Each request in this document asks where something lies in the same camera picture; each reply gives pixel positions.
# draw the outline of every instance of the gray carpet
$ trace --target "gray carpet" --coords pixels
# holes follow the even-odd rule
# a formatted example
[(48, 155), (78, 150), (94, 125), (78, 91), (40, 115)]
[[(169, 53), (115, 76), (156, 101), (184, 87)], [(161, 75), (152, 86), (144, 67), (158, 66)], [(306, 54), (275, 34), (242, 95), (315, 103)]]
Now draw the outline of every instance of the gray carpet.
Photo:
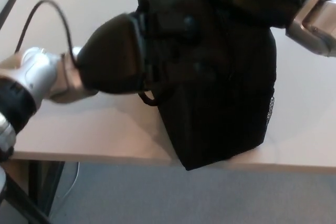
[[(75, 171), (75, 164), (66, 165), (57, 195), (67, 191)], [(332, 224), (335, 209), (335, 176), (82, 164), (53, 222)], [(25, 223), (8, 206), (0, 208), (0, 219)]]

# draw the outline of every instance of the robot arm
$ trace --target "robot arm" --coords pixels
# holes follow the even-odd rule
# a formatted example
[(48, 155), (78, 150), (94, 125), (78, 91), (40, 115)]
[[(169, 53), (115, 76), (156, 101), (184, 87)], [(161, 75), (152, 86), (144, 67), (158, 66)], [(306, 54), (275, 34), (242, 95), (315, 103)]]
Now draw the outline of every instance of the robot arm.
[(306, 0), (286, 34), (317, 55), (336, 56), (336, 3)]
[[(80, 48), (74, 48), (76, 57)], [(0, 63), (0, 161), (13, 153), (16, 135), (42, 100), (71, 103), (95, 95), (86, 89), (70, 54), (55, 55), (33, 47)]]

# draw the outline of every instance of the table leg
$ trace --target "table leg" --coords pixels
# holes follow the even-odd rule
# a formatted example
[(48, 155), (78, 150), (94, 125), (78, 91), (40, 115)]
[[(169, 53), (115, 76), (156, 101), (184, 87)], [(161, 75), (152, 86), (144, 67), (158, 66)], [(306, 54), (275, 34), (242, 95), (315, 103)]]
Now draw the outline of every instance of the table leg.
[(52, 203), (54, 202), (55, 194), (58, 188), (65, 162), (52, 162), (43, 187), (40, 190), (38, 205), (42, 212), (49, 216)]
[(42, 162), (29, 161), (28, 163), (28, 195), (38, 206), (39, 193), (42, 186)]
[(29, 223), (51, 224), (48, 217), (8, 174), (6, 174), (5, 200), (22, 214)]
[(50, 214), (65, 162), (50, 162), (46, 177), (42, 177), (42, 161), (29, 161), (28, 194), (47, 216)]

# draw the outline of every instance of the white table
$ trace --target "white table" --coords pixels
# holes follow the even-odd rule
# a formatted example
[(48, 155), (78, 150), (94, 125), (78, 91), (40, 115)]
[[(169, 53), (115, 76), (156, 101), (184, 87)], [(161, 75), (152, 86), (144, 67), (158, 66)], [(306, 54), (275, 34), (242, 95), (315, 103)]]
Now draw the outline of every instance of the white table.
[[(0, 31), (1, 58), (13, 53), (30, 9), (38, 0), (17, 0)], [(136, 9), (137, 0), (56, 0), (65, 11), (75, 45), (102, 23)], [(336, 59), (315, 56), (274, 32), (278, 47), (276, 103), (265, 143), (217, 166), (336, 170)], [(66, 50), (56, 12), (42, 7), (24, 47)], [(16, 159), (132, 164), (177, 163), (157, 108), (137, 95), (104, 95), (72, 105), (44, 102), (20, 133)]]

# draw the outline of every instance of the black fabric bag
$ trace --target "black fabric bag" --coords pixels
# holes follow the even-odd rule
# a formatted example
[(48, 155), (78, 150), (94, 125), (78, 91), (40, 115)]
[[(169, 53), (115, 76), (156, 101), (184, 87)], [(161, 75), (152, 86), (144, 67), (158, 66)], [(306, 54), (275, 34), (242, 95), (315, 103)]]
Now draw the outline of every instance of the black fabric bag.
[[(195, 17), (201, 43), (196, 47), (181, 44), (179, 54), (215, 62), (215, 82), (180, 84), (159, 105), (185, 168), (229, 159), (260, 145), (276, 80), (276, 45), (270, 28), (247, 22), (229, 7), (210, 0), (139, 0), (138, 10), (174, 10)], [(152, 92), (159, 98), (164, 91)]]

